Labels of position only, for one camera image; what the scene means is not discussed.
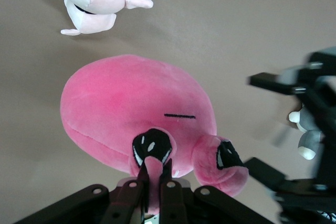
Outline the grey white husky plush toy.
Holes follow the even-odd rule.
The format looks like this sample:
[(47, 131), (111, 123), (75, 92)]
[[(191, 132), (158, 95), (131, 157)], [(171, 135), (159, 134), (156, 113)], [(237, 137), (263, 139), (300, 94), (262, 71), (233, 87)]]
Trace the grey white husky plush toy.
[(316, 125), (314, 117), (303, 105), (299, 111), (289, 113), (288, 118), (303, 133), (298, 143), (298, 153), (306, 160), (314, 159), (322, 138), (322, 131)]

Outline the brown table cover sheet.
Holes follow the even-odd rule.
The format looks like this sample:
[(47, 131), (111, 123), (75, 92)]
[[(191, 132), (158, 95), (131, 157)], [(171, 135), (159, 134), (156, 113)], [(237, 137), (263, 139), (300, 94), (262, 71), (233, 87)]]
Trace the brown table cover sheet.
[(189, 72), (204, 88), (217, 131), (241, 159), (290, 178), (312, 176), (288, 125), (293, 97), (247, 78), (278, 73), (336, 46), (336, 0), (152, 0), (124, 9), (103, 33), (64, 36), (64, 0), (0, 0), (0, 224), (13, 224), (82, 188), (125, 178), (78, 148), (59, 113), (68, 78), (101, 58), (136, 54)]

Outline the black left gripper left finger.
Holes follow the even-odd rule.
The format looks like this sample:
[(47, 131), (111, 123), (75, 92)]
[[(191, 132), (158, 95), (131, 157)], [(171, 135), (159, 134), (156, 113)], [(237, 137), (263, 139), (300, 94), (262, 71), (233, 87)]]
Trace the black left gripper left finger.
[(120, 180), (113, 191), (90, 185), (15, 224), (143, 224), (148, 182), (143, 164), (136, 178)]

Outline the hot pink round plush toy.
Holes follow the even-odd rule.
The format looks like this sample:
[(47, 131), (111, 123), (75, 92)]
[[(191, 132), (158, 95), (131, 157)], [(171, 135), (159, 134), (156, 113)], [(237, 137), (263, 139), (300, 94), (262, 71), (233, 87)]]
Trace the hot pink round plush toy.
[(193, 172), (229, 196), (246, 185), (248, 169), (218, 136), (208, 95), (176, 66), (135, 55), (90, 63), (67, 81), (60, 115), (68, 136), (98, 161), (132, 176), (146, 167), (151, 215), (168, 161), (172, 177)]

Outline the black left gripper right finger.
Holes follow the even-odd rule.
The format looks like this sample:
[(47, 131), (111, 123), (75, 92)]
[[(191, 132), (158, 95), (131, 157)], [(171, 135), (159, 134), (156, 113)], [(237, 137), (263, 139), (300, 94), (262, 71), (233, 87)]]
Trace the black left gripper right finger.
[(160, 177), (159, 224), (273, 224), (213, 186), (194, 191), (184, 179), (172, 177), (172, 160)]

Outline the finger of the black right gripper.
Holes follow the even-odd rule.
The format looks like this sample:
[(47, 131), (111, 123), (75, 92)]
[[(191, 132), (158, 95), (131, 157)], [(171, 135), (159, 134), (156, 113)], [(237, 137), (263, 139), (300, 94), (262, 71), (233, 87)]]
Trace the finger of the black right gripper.
[(273, 191), (277, 191), (286, 181), (285, 174), (256, 157), (248, 159), (244, 165), (252, 178)]

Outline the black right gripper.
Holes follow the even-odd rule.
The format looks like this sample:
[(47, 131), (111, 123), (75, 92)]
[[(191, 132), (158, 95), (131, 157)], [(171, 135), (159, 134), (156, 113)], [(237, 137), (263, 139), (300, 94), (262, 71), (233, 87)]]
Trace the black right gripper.
[(336, 224), (336, 91), (327, 82), (336, 77), (336, 47), (312, 53), (304, 66), (276, 75), (261, 72), (248, 84), (294, 95), (323, 134), (316, 175), (312, 179), (284, 180), (275, 199), (282, 207), (282, 224)]

